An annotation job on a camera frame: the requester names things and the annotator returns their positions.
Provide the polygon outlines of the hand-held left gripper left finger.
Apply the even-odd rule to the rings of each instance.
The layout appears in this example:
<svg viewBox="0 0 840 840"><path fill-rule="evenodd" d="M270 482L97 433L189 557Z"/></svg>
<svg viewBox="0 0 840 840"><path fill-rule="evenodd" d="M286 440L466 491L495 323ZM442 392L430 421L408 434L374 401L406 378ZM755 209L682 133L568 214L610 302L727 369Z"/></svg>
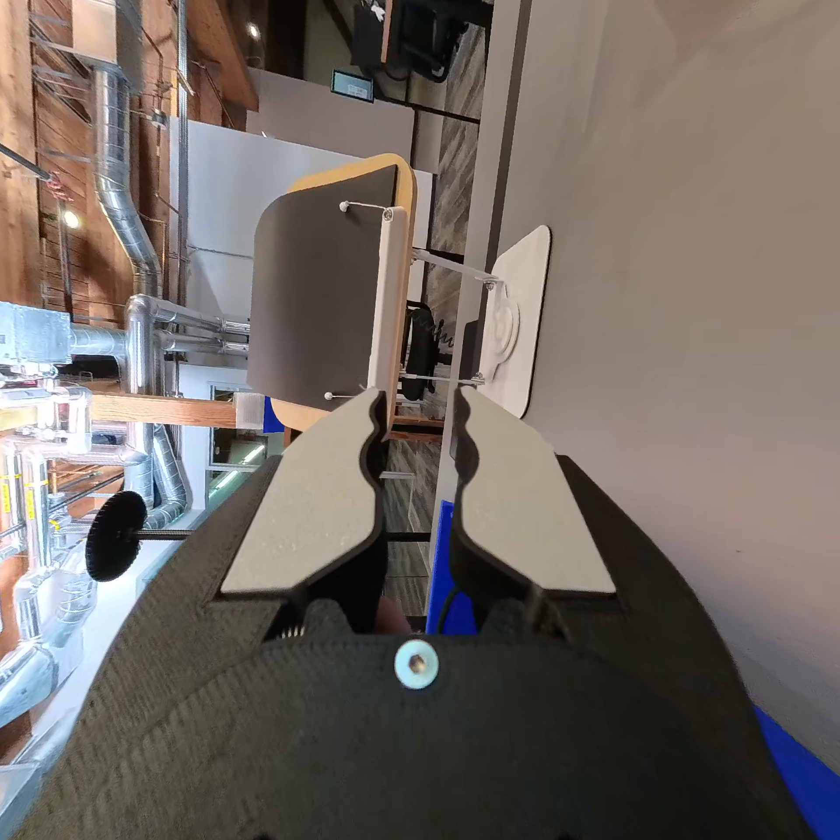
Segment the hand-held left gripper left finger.
<svg viewBox="0 0 840 840"><path fill-rule="evenodd" d="M226 600L280 598L303 614L336 602L371 634L387 570L381 474L385 393L369 388L291 444L219 588Z"/></svg>

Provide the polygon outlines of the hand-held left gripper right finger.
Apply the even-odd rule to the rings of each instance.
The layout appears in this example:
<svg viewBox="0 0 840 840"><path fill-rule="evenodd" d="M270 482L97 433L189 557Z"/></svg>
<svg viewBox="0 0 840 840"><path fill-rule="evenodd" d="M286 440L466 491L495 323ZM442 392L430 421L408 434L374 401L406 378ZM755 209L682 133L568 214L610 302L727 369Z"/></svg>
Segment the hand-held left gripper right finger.
<svg viewBox="0 0 840 840"><path fill-rule="evenodd" d="M512 599L539 623L554 601L608 602L617 587L560 460L534 428L477 390L455 400L453 579L477 624Z"/></svg>

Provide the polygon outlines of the blue plastic bin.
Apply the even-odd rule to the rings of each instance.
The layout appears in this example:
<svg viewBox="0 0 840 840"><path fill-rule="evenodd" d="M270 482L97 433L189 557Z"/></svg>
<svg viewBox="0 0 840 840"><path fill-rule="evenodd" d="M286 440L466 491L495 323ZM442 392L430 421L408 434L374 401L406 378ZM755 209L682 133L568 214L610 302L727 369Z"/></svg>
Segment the blue plastic bin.
<svg viewBox="0 0 840 840"><path fill-rule="evenodd" d="M476 635L472 601L458 589L449 569L450 533L455 506L444 500L437 518L429 584L428 634ZM817 838L839 838L839 777L796 741L760 707L753 707L773 761Z"/></svg>

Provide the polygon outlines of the black office chair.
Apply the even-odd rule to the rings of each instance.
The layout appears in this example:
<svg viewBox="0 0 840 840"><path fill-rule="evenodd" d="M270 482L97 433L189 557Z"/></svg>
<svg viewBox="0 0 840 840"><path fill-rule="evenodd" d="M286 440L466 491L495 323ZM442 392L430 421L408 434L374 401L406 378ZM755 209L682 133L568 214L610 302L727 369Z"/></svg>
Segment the black office chair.
<svg viewBox="0 0 840 840"><path fill-rule="evenodd" d="M399 392L407 402L421 402L426 392L435 393L434 374L439 364L450 365L451 353L441 351L444 321L437 322L430 307L408 301L402 336Z"/></svg>

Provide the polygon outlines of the cluster of silver insulated pipes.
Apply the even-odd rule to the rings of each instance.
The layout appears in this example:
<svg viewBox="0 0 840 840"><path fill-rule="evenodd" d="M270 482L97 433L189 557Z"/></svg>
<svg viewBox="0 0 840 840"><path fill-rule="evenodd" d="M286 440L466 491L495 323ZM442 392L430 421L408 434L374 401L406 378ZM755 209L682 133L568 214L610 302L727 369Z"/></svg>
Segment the cluster of silver insulated pipes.
<svg viewBox="0 0 840 840"><path fill-rule="evenodd" d="M49 463L122 471L141 497L155 538L191 506L165 426L223 427L198 419L180 396L162 396L165 358L246 358L250 326L147 295L128 306L126 329L74 323L69 313L2 303L2 561L23 553L14 584L19 640L2 656L2 726L63 686L85 653L83 627L98 602L85 568L93 515L70 508L89 490L50 488Z"/></svg>

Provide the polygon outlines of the silver spiral ventilation duct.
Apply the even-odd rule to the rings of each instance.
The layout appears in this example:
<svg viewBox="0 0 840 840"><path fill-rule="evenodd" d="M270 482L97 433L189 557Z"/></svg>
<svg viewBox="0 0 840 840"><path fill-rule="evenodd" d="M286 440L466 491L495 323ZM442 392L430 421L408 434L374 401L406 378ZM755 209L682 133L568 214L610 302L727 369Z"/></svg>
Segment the silver spiral ventilation duct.
<svg viewBox="0 0 840 840"><path fill-rule="evenodd" d="M142 25L131 1L72 1L72 52L91 72L93 185L133 270L134 292L158 297L162 267L131 190L131 105L143 81Z"/></svg>

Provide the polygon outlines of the small wall screen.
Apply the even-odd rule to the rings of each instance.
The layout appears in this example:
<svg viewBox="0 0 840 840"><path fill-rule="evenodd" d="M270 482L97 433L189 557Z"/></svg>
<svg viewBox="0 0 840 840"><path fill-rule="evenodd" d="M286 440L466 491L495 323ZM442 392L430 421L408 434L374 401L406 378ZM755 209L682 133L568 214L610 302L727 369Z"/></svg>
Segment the small wall screen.
<svg viewBox="0 0 840 840"><path fill-rule="evenodd" d="M332 70L330 90L331 93L360 102L375 101L374 80L345 70Z"/></svg>

